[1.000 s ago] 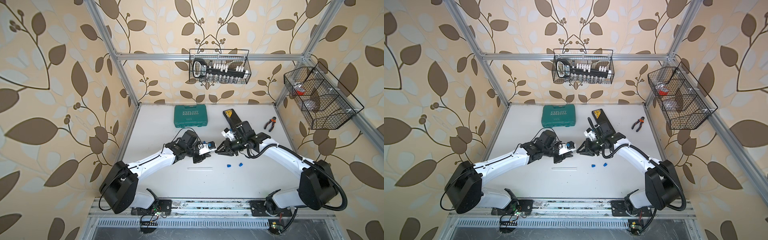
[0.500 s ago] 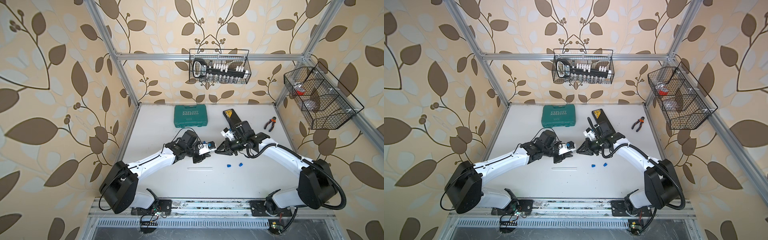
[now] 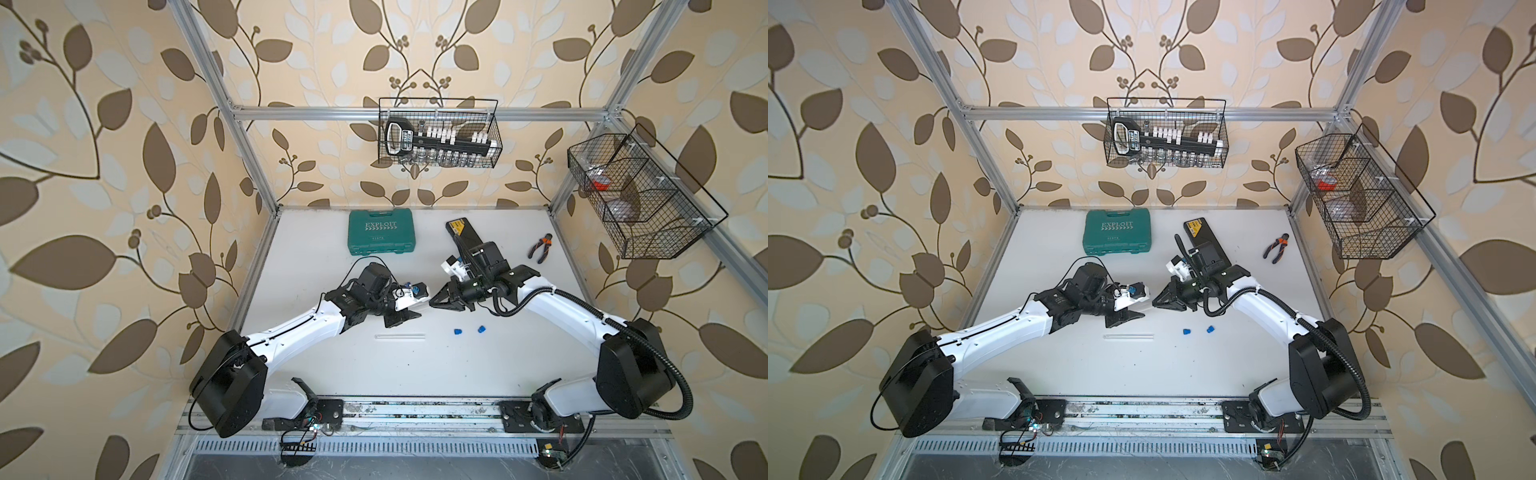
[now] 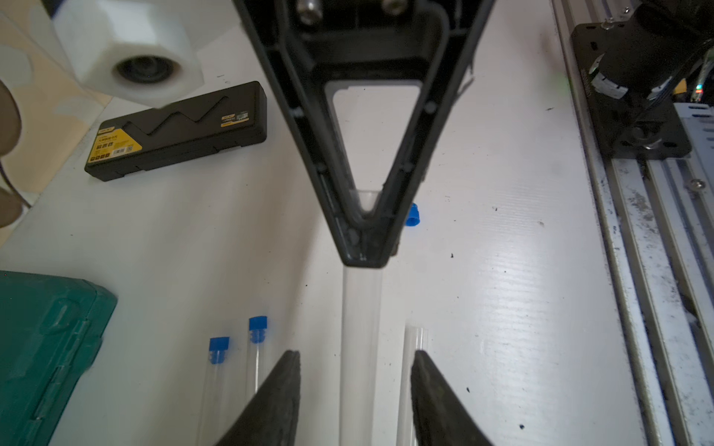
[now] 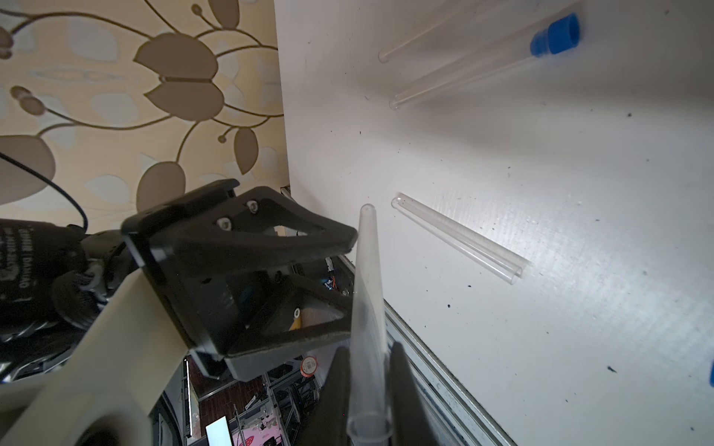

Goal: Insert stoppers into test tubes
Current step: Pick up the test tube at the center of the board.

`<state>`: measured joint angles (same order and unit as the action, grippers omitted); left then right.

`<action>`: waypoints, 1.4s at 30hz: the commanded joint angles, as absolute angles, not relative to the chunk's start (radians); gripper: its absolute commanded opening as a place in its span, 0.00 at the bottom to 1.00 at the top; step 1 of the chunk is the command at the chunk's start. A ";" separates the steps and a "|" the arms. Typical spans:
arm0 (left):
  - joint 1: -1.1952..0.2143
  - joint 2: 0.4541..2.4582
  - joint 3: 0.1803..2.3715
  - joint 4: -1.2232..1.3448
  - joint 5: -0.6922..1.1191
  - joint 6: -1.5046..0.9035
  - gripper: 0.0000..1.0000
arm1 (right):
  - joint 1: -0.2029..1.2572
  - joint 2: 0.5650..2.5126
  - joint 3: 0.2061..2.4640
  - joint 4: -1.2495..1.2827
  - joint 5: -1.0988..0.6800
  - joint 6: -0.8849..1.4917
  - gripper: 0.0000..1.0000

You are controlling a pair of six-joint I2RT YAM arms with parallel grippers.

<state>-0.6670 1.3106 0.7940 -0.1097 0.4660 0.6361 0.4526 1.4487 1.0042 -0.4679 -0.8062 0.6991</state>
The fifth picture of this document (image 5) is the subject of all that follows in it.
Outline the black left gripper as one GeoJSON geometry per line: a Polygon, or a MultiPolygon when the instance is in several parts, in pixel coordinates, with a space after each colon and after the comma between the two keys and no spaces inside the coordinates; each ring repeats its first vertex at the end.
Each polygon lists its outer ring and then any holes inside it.
{"type": "Polygon", "coordinates": [[[351,336],[353,301],[289,275],[248,323],[226,274],[263,271],[346,254],[355,228],[319,216],[281,193],[217,180],[125,220],[121,232],[165,304],[203,375],[250,381],[313,349],[351,336]],[[322,312],[293,330],[294,313],[322,312]]]}

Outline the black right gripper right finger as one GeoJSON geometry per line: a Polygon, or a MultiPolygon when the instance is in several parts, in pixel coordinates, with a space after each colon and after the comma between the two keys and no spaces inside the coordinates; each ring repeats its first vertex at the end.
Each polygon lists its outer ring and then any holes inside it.
{"type": "Polygon", "coordinates": [[[390,351],[389,387],[392,399],[392,445],[437,446],[437,438],[418,394],[405,348],[399,342],[393,343],[390,351]]]}

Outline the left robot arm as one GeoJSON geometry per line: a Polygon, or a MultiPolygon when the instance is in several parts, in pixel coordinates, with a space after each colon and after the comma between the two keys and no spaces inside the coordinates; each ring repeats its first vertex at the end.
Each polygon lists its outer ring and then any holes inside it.
{"type": "Polygon", "coordinates": [[[1,223],[1,361],[7,378],[71,352],[122,282],[143,271],[201,373],[249,381],[347,339],[351,301],[305,276],[351,251],[354,228],[267,187],[218,180],[120,230],[1,223]]]}

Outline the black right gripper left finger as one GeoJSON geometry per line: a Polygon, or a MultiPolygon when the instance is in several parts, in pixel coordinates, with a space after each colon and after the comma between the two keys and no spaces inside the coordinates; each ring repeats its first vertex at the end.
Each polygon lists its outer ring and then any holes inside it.
{"type": "Polygon", "coordinates": [[[297,437],[297,445],[345,446],[351,396],[351,355],[339,347],[329,369],[320,401],[297,437]]]}

